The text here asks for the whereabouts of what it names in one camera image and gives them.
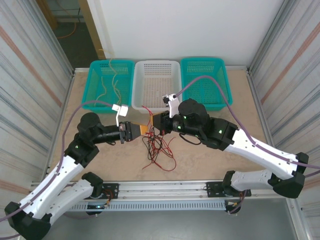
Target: wire bundle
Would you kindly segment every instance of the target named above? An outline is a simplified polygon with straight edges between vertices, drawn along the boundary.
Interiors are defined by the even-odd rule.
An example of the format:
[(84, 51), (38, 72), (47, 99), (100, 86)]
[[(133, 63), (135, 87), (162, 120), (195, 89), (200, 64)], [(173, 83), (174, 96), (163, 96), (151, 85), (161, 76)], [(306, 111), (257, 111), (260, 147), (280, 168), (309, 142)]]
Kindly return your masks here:
[[(150, 116), (153, 115), (153, 113), (147, 107), (145, 107), (145, 106), (142, 106), (142, 107), (148, 110)], [(156, 134), (155, 128), (153, 126), (150, 126), (149, 132), (146, 132), (145, 134), (146, 135), (142, 137), (142, 142), (144, 143), (144, 145), (148, 151), (147, 157), (151, 162), (148, 165), (146, 165), (145, 167), (143, 167), (142, 169), (149, 167), (151, 164), (155, 164), (159, 168), (161, 168), (162, 170), (164, 170), (166, 172), (171, 172), (171, 171), (175, 170), (177, 167), (177, 161), (174, 157), (173, 152), (171, 151), (171, 149), (169, 147), (169, 144), (174, 139), (174, 137), (168, 143), (166, 143), (166, 141), (164, 140), (164, 136), (160, 136), (160, 133)], [(174, 167), (172, 169), (165, 169), (159, 163), (156, 162), (160, 153), (164, 153), (169, 158), (173, 159)]]

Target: white basket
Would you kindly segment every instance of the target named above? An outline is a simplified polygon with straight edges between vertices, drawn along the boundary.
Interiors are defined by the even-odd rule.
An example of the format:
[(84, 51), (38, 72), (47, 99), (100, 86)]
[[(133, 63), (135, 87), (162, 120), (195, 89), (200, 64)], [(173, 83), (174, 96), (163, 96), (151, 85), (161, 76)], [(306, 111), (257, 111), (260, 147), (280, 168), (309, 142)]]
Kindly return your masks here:
[(180, 64), (177, 61), (148, 60), (135, 64), (131, 105), (140, 113), (147, 114), (169, 110), (162, 96), (176, 94), (181, 90)]

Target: white wall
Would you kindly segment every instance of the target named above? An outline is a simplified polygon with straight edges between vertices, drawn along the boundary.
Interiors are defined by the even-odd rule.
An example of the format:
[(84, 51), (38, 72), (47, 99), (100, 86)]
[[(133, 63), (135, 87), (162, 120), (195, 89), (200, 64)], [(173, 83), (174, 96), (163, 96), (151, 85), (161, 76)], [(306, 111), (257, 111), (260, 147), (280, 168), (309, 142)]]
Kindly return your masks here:
[(248, 66), (283, 0), (88, 2), (102, 46), (116, 58), (214, 56)]

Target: laundry basket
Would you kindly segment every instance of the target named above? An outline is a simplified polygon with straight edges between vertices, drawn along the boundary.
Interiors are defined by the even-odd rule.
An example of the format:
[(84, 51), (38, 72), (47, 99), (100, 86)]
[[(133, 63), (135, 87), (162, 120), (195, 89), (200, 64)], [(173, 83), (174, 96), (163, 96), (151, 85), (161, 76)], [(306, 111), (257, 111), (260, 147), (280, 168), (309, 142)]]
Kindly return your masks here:
[[(85, 84), (82, 103), (98, 99), (109, 104), (116, 104), (119, 101), (118, 96), (120, 96), (120, 105), (130, 106), (134, 69), (135, 63), (131, 60), (93, 61)], [(83, 106), (83, 108), (97, 114), (116, 113), (111, 107), (100, 103), (91, 103)]]
[[(226, 66), (221, 58), (191, 57), (181, 60), (182, 87), (202, 75), (213, 77), (220, 85), (229, 105), (233, 103)], [(219, 89), (209, 78), (196, 81), (184, 91), (182, 100), (187, 99), (194, 99), (203, 104), (207, 111), (220, 111), (227, 106)]]
[(181, 90), (180, 64), (169, 60), (139, 61), (135, 64), (131, 105), (140, 113), (169, 110), (162, 96), (176, 94)]

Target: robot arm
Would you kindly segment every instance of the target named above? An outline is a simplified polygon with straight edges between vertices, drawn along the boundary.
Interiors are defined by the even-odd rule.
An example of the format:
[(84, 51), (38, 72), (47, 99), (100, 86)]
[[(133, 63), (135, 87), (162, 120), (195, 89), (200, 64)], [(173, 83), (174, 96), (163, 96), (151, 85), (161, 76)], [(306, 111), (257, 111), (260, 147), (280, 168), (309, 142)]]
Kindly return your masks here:
[(147, 130), (146, 126), (131, 122), (103, 126), (98, 115), (93, 112), (82, 116), (77, 129), (78, 133), (64, 152), (62, 163), (58, 163), (20, 203), (10, 202), (4, 209), (7, 216), (20, 210), (9, 217), (8, 222), (25, 239), (42, 239), (51, 225), (73, 205), (90, 196), (96, 198), (102, 194), (103, 180), (92, 172), (84, 174), (75, 185), (62, 192), (98, 154), (96, 144), (113, 145), (115, 141), (123, 144), (136, 139)]
[[(256, 145), (253, 145), (244, 130), (225, 119), (210, 117), (205, 107), (193, 99), (179, 104), (172, 94), (163, 100), (170, 111), (156, 114), (151, 119), (161, 135), (174, 131), (180, 136), (193, 136), (209, 148), (238, 154), (266, 168), (254, 172), (228, 171), (222, 182), (226, 195), (237, 196), (249, 189), (273, 189), (287, 198), (299, 196), (304, 186), (305, 167), (293, 162), (307, 164), (308, 155), (283, 152), (254, 138)], [(283, 156), (290, 162), (276, 156)]]

